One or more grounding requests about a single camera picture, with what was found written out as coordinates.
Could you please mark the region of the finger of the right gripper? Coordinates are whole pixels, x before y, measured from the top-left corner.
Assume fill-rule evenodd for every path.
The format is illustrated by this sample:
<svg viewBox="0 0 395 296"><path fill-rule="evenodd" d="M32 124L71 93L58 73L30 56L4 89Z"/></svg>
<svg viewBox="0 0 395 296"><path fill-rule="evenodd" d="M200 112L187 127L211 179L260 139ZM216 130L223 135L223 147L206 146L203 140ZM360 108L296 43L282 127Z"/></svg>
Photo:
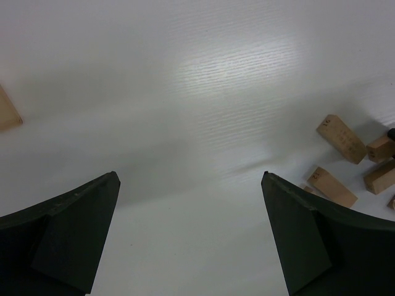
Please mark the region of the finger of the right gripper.
<svg viewBox="0 0 395 296"><path fill-rule="evenodd" d="M387 132L387 137L389 137L392 141L395 141L395 128L391 128Z"/></svg>

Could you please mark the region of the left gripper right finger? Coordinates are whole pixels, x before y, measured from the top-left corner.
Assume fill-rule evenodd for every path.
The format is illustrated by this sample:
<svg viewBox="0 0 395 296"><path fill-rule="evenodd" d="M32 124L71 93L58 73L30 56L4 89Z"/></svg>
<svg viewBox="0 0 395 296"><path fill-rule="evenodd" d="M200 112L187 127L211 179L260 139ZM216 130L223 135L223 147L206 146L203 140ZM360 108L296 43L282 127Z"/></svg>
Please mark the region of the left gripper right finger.
<svg viewBox="0 0 395 296"><path fill-rule="evenodd" d="M267 171L261 186L289 295L394 295L394 222Z"/></svg>

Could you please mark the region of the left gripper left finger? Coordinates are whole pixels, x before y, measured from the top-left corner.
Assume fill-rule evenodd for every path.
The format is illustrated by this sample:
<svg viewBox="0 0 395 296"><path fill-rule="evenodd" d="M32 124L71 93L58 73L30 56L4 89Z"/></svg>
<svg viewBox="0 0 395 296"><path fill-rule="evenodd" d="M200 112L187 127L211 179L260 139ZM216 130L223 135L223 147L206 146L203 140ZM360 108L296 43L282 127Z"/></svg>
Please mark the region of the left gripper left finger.
<svg viewBox="0 0 395 296"><path fill-rule="evenodd" d="M1 217L1 295L88 295L117 204L106 173Z"/></svg>

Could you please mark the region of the wooden block box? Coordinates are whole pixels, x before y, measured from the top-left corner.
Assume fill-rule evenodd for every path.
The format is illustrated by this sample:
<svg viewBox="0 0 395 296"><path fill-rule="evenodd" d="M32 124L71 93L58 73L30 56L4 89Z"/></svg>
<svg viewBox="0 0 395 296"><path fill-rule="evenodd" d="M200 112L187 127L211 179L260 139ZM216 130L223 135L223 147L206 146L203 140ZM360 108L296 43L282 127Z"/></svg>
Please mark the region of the wooden block box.
<svg viewBox="0 0 395 296"><path fill-rule="evenodd" d="M23 120L2 86L0 86L0 95L0 130L4 132L22 125Z"/></svg>

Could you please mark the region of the wood block with print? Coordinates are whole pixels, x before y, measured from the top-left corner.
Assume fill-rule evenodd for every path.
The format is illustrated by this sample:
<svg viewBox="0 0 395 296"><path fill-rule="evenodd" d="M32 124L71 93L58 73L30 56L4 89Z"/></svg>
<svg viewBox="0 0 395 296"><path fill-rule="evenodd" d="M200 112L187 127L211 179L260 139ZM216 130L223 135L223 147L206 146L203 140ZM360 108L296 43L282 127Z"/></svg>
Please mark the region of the wood block with print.
<svg viewBox="0 0 395 296"><path fill-rule="evenodd" d="M315 191L309 186L303 186L302 189L308 193L314 194Z"/></svg>

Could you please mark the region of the wood block numbered twelve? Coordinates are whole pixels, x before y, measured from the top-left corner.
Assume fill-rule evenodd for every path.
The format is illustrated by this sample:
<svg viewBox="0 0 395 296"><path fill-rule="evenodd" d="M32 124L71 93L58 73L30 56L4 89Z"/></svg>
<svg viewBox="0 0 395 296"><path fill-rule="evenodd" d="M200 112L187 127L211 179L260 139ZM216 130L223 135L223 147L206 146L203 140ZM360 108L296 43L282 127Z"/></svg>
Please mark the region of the wood block numbered twelve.
<svg viewBox="0 0 395 296"><path fill-rule="evenodd" d="M320 166L310 175L307 182L330 201L343 207L351 208L358 200L346 186Z"/></svg>

